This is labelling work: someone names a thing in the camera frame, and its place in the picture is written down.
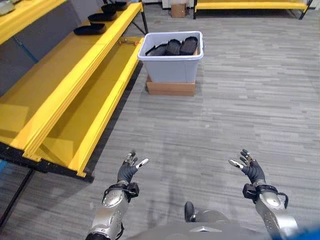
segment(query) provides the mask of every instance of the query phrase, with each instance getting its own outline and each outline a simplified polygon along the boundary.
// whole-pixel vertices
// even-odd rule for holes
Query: gray carpet
[[[192,20],[147,5],[145,13],[150,32],[202,31],[195,96],[148,95],[142,68],[95,149],[94,183],[37,172],[1,240],[85,239],[131,149],[150,162],[134,177],[140,196],[130,203],[123,239],[183,222],[187,200],[264,232],[242,195],[249,181],[227,162],[242,148],[254,153],[267,182],[289,196],[288,212],[301,227],[319,224],[319,12],[301,21],[287,11],[203,11]],[[130,27],[126,34],[137,32]],[[8,165],[1,173],[1,214],[26,172]]]

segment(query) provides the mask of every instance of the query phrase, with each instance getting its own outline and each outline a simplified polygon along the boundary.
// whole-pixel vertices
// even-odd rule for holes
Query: robotic arm
[[[262,217],[269,234],[276,238],[286,239],[297,233],[297,222],[288,215],[286,210],[288,196],[278,192],[274,186],[266,184],[264,171],[250,152],[243,149],[241,155],[243,157],[240,157],[240,160],[244,165],[234,160],[229,160],[229,163],[249,177],[251,184],[244,185],[243,195],[255,203],[255,209]],[[281,201],[278,195],[285,196],[285,201]]]
[[[138,160],[135,155],[135,152],[127,155],[119,169],[117,184],[105,190],[102,208],[97,211],[85,240],[117,240],[121,237],[124,231],[122,218],[128,210],[131,198],[139,195],[138,184],[131,183],[131,179],[149,161],[146,158],[135,165]]]

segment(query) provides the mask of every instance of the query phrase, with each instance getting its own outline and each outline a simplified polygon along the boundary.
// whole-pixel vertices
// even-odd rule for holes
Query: yellow shelving unit
[[[37,149],[51,163],[83,172],[138,63],[137,45],[116,43]]]
[[[139,12],[148,33],[131,3],[104,34],[70,33],[0,98],[0,157],[93,181],[85,167],[138,63],[143,38],[121,36]]]
[[[196,19],[197,10],[211,9],[288,9],[301,10],[302,19],[312,0],[194,0],[193,19]]]
[[[0,16],[0,44],[41,18],[66,0],[22,0],[15,10]]]
[[[102,35],[70,33],[0,98],[0,142],[39,162],[36,150],[118,41],[142,3],[132,3],[107,22]]]

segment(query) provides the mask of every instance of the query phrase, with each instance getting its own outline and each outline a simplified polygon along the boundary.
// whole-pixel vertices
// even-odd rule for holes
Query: gray wall
[[[39,18],[15,36],[40,60],[81,21],[98,9],[96,0],[71,0]],[[11,88],[34,62],[13,38],[0,45],[0,96]]]

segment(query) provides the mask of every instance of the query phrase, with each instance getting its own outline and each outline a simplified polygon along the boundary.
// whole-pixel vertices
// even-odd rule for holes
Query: brown box
[[[149,76],[146,87],[150,95],[194,96],[196,91],[195,82],[152,82]]]
[[[186,16],[186,4],[171,4],[171,17],[184,18]]]

